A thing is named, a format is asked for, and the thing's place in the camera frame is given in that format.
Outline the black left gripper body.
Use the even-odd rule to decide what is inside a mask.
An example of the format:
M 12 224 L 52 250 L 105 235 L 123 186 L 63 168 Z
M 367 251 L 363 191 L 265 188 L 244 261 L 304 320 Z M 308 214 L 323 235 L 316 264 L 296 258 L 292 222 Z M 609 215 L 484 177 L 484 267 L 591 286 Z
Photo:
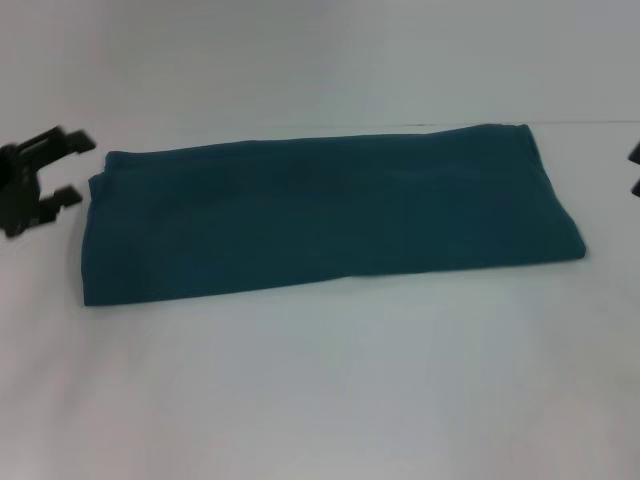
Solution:
M 1 148 L 1 231 L 7 239 L 42 224 L 36 163 L 43 145 L 29 141 Z

